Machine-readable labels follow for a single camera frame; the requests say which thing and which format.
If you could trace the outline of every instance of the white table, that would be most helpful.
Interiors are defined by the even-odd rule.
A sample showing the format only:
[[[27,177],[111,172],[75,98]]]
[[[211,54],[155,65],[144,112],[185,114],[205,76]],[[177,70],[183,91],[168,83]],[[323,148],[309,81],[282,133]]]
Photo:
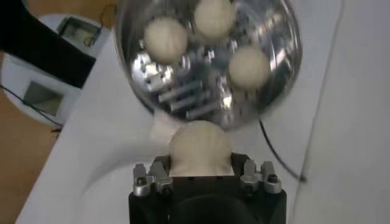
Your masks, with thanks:
[[[330,4],[330,2],[335,3],[336,1],[294,1],[295,6],[300,6],[296,7],[296,13],[300,18],[303,45],[306,47],[300,77],[287,99],[273,110],[271,114],[265,115],[264,118],[271,141],[285,161],[297,171],[302,168],[308,147],[322,87],[322,79],[327,65],[330,40],[340,12],[340,5]],[[367,190],[369,194],[365,199],[368,200],[369,195],[374,195],[379,199],[378,205],[386,205],[387,200],[381,200],[378,197],[380,196],[379,193],[387,193],[383,191],[383,187],[388,186],[389,178],[384,172],[379,172],[381,175],[380,187],[374,188],[370,183],[364,183],[357,190],[349,191],[344,197],[341,196],[336,199],[330,197],[332,192],[311,188],[319,187],[318,189],[322,189],[321,186],[324,183],[328,183],[328,185],[325,185],[327,187],[339,186],[339,183],[332,180],[339,180],[351,172],[350,169],[345,171],[338,170],[337,168],[343,167],[341,165],[335,167],[326,166],[327,164],[342,164],[344,160],[335,161],[332,154],[318,153],[323,152],[323,149],[331,148],[329,152],[334,153],[335,149],[339,147],[340,150],[344,149],[341,152],[344,152],[345,155],[352,155],[352,158],[359,159],[362,157],[358,155],[379,156],[379,158],[368,158],[370,161],[381,161],[384,157],[381,158],[380,156],[385,156],[385,138],[382,137],[385,135],[388,125],[381,121],[386,117],[386,112],[389,111],[388,101],[385,102],[386,91],[384,90],[386,81],[389,81],[388,72],[385,70],[388,67],[388,62],[384,60],[385,52],[388,51],[382,52],[379,45],[375,45],[376,51],[374,51],[365,46],[365,44],[372,43],[370,40],[367,43],[362,40],[371,37],[371,32],[375,31],[378,33],[379,28],[384,28],[387,25],[388,16],[386,16],[385,12],[389,7],[386,0],[383,0],[381,3],[379,3],[380,0],[372,1],[372,5],[366,5],[371,11],[369,10],[366,14],[360,13],[357,16],[355,13],[360,12],[362,8],[358,8],[356,6],[358,4],[350,4],[350,2],[353,2],[352,0],[347,2],[346,6],[349,7],[350,11],[346,13],[346,16],[349,17],[343,18],[345,30],[340,31],[340,33],[344,42],[341,43],[341,46],[339,44],[339,47],[344,51],[335,50],[332,53],[332,60],[336,60],[336,65],[330,66],[334,74],[329,75],[330,78],[327,80],[327,83],[331,83],[330,79],[333,78],[333,85],[338,84],[340,81],[342,84],[349,84],[346,85],[349,89],[357,91],[354,88],[363,86],[364,83],[370,81],[372,93],[370,93],[368,98],[362,96],[362,99],[365,99],[364,102],[367,102],[367,100],[371,100],[371,97],[373,99],[379,97],[379,102],[369,101],[368,106],[371,106],[369,107],[371,109],[366,110],[374,114],[375,117],[367,118],[365,114],[361,113],[352,115],[348,112],[356,112],[355,110],[351,111],[352,109],[361,109],[359,107],[361,102],[357,101],[355,95],[352,93],[347,94],[348,89],[336,88],[327,90],[328,101],[326,101],[326,98],[323,99],[324,102],[327,102],[327,105],[322,106],[324,104],[322,103],[321,109],[326,110],[323,108],[327,107],[331,114],[321,112],[322,110],[320,110],[318,115],[319,119],[316,122],[309,154],[309,158],[316,162],[308,162],[311,165],[310,167],[314,168],[312,170],[309,169],[309,173],[312,172],[309,175],[309,184],[301,187],[302,190],[308,189],[307,191],[300,191],[300,195],[305,195],[304,192],[306,192],[306,197],[302,197],[302,201],[299,198],[298,204],[296,204],[294,209],[297,211],[295,212],[296,216],[290,216],[290,220],[297,219],[299,221],[297,223],[314,221],[315,223],[328,223],[326,217],[321,216],[322,208],[324,207],[323,201],[327,202],[328,207],[326,208],[331,211],[325,212],[325,214],[330,216],[336,214],[336,216],[332,217],[336,223],[339,222],[338,220],[354,220],[355,223],[366,222],[363,222],[364,219],[340,219],[344,207],[340,208],[335,205],[350,206],[348,211],[354,211],[352,208],[358,208],[354,213],[349,213],[358,214],[357,217],[363,217],[363,209],[369,211],[368,217],[373,217],[375,211],[379,212],[379,217],[381,218],[386,214],[386,210],[374,210],[375,208],[372,206],[373,202],[375,202],[374,200],[370,201],[369,205],[371,207],[369,208],[368,206],[357,206],[355,204],[357,199],[351,199],[361,196],[357,193],[366,193],[365,189],[370,187],[370,189],[379,191],[372,192]],[[373,18],[370,17],[374,15],[378,17],[375,20],[376,22],[383,23],[376,29],[374,29],[376,24]],[[369,32],[365,33],[361,39],[356,37],[356,43],[346,41],[347,37],[354,37],[354,33],[356,35],[361,34],[362,28],[359,25],[364,24],[364,21],[367,22],[365,19],[372,23],[366,24],[371,25],[371,27],[367,26],[366,29]],[[384,39],[379,39],[379,43],[383,44],[381,47],[386,47],[384,44],[387,44],[387,42],[384,40],[386,40],[385,37],[388,37],[388,30],[384,30],[380,34],[384,35]],[[319,40],[322,39],[326,39],[327,42],[320,41],[319,44]],[[358,50],[359,47],[363,48],[365,54]],[[356,67],[346,67],[345,65],[354,65]],[[364,76],[366,74],[363,75],[363,72],[366,71],[364,69],[365,66],[370,68],[370,71],[372,71],[370,75],[375,77],[375,81]],[[340,77],[335,75],[339,74],[339,72],[342,72],[340,75],[344,75],[341,76],[341,78],[344,78],[343,80],[340,80]],[[376,129],[367,122],[352,123],[360,120],[362,117],[375,121],[378,124],[375,126]],[[357,129],[350,130],[347,128],[348,125],[354,125],[354,128]],[[153,145],[149,141],[152,126],[153,118],[151,114],[146,111],[133,95],[123,71],[119,67],[113,43],[108,42],[103,50],[103,54],[98,58],[96,66],[82,91],[76,109],[53,148],[17,223],[128,223],[127,194],[132,188],[132,165],[135,162],[144,161],[147,163],[156,155],[165,154],[164,148]],[[370,127],[370,129],[361,132],[359,131],[362,130],[359,129],[361,127]],[[341,135],[342,137],[340,138],[339,135],[333,135],[333,132],[341,132],[344,135]],[[325,138],[326,141],[321,141],[324,133],[328,136]],[[231,137],[233,148],[237,152],[249,154],[258,163],[264,160],[274,161],[256,122],[232,132]],[[367,146],[369,146],[367,142],[372,143],[374,147],[370,149],[376,153],[371,154],[371,152],[367,152]],[[359,168],[359,166],[367,165],[365,163],[356,163],[354,159],[347,159],[347,156],[342,156],[341,158],[346,159],[344,166],[348,168]],[[315,166],[316,163],[321,165],[321,169]],[[378,171],[381,166],[384,166],[383,163],[374,166],[371,170]],[[283,188],[289,195],[288,211],[290,212],[298,190],[298,184],[280,166],[277,166],[276,169],[282,178]],[[353,174],[354,176],[349,177],[337,192],[341,194],[346,189],[353,188],[355,185],[352,183],[366,177],[360,173]],[[313,201],[310,197],[318,198],[318,201]]]

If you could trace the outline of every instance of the white surface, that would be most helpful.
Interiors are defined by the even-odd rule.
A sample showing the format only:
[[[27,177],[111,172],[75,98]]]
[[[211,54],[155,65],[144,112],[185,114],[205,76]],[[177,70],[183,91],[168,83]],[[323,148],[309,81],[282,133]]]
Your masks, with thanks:
[[[57,32],[58,26],[61,22],[67,17],[73,17],[80,19],[82,21],[88,22],[94,26],[100,27],[100,24],[86,19],[77,15],[72,14],[50,14],[42,16],[39,20],[52,29],[54,32]],[[80,43],[68,40],[71,44],[75,45],[82,52],[89,54],[92,57],[97,57],[103,48],[104,43],[107,41],[109,35],[109,30],[103,28],[99,38],[96,40],[92,47],[86,47]],[[54,121],[63,124],[68,119],[70,112],[73,109],[73,105],[80,96],[81,90],[79,88],[73,87],[66,83],[61,82],[52,75],[42,71],[41,69],[35,67],[34,65],[11,56],[9,54],[4,54],[4,60],[1,66],[1,76],[0,82],[9,90],[14,92],[17,96],[24,97],[29,85],[31,82],[38,83],[42,86],[45,86],[51,91],[63,95],[63,99],[60,103],[56,116],[46,114],[48,117]],[[10,101],[18,107],[23,113],[26,113],[30,117],[43,122],[45,124],[55,126],[52,122],[48,121],[42,115],[38,114],[36,111],[30,107],[23,104],[19,99],[14,97],[8,92],[5,92]]]
[[[390,222],[389,9],[344,1],[293,223]]]
[[[116,163],[109,170],[109,175],[102,175],[102,178],[91,183],[80,197],[74,223],[129,223],[127,195],[129,186],[133,184],[133,172],[129,171],[136,163],[144,163],[149,167],[152,160],[128,159]]]
[[[291,94],[265,116],[264,123],[281,156],[299,171],[310,137],[331,37],[339,15],[339,3],[337,0],[295,0],[294,5],[305,46],[301,72]],[[130,175],[131,167],[121,165],[129,164],[126,158],[129,161],[150,160],[166,153],[166,149],[149,141],[153,117],[133,95],[119,67],[111,38],[98,58],[76,109],[52,149],[17,223],[61,224],[84,220],[81,218],[84,215],[82,200],[90,186],[106,178],[123,177],[116,175],[117,172],[122,173],[121,169],[116,169],[119,166],[127,167],[123,172],[127,171]],[[229,134],[233,151],[246,153],[258,163],[274,161],[257,122]],[[289,211],[298,184],[279,165],[276,169],[289,195]],[[128,193],[124,194],[116,190],[123,182],[118,182],[119,185],[115,181],[110,183],[106,185],[110,189],[97,189],[102,194],[112,191],[113,197],[127,200],[131,185]],[[113,203],[109,207],[96,205],[94,223],[104,223],[109,217],[112,223],[123,223],[129,214],[119,206],[123,203]]]

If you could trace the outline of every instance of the cream ball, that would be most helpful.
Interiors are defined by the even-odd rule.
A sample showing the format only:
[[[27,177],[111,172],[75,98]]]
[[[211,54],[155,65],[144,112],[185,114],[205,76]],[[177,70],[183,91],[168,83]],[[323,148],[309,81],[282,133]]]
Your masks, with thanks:
[[[171,64],[185,53],[188,44],[186,29],[168,17],[151,21],[144,30],[144,46],[157,63]]]
[[[236,20],[236,10],[229,0],[201,0],[194,20],[196,30],[208,41],[225,38]]]
[[[229,61],[231,81],[244,90],[250,91],[262,87],[270,73],[267,55],[252,46],[237,49]]]
[[[232,146],[225,132],[206,121],[180,128],[169,143],[172,177],[224,176],[231,173]]]

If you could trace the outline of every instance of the white device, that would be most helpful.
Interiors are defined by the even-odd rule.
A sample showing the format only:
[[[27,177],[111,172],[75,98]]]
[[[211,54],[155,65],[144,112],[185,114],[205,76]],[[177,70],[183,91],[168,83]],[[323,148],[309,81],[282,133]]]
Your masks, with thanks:
[[[80,51],[92,57],[99,55],[110,33],[101,24],[76,15],[50,14],[42,16],[39,20]],[[81,91],[9,54],[4,55],[0,82],[59,124],[66,122]],[[54,125],[15,96],[7,92],[6,95],[23,113],[40,122]]]

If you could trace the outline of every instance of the black cable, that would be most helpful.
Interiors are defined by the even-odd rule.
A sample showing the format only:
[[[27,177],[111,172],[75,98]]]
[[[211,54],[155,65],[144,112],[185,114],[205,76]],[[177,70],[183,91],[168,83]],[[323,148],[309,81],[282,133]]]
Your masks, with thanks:
[[[35,110],[38,114],[42,115],[44,118],[46,118],[48,121],[52,122],[53,124],[55,125],[58,125],[60,127],[62,127],[62,124],[56,122],[55,120],[51,119],[50,117],[48,117],[47,115],[44,114],[44,111],[27,103],[24,99],[22,99],[20,96],[16,95],[14,92],[12,92],[11,90],[9,90],[7,87],[3,86],[2,84],[0,84],[0,88],[4,89],[5,91],[7,91],[8,93],[10,93],[11,95],[15,96],[18,100],[20,100],[23,104],[27,105],[28,107],[30,107],[31,109]]]
[[[287,164],[281,159],[281,157],[279,156],[279,154],[275,151],[274,149],[274,146],[272,146],[271,144],[271,141],[269,140],[268,138],[268,135],[267,135],[267,132],[266,132],[266,129],[264,128],[264,125],[263,125],[263,122],[261,120],[258,121],[260,123],[260,127],[261,127],[261,131],[263,132],[263,135],[264,135],[264,138],[267,142],[267,145],[269,147],[269,149],[271,150],[272,154],[274,154],[276,160],[282,165],[282,167],[287,170],[287,172],[292,176],[294,177],[297,181],[301,182],[301,183],[306,183],[307,182],[307,179],[305,176],[303,175],[298,175],[297,173],[295,173],[289,166],[287,166]]]

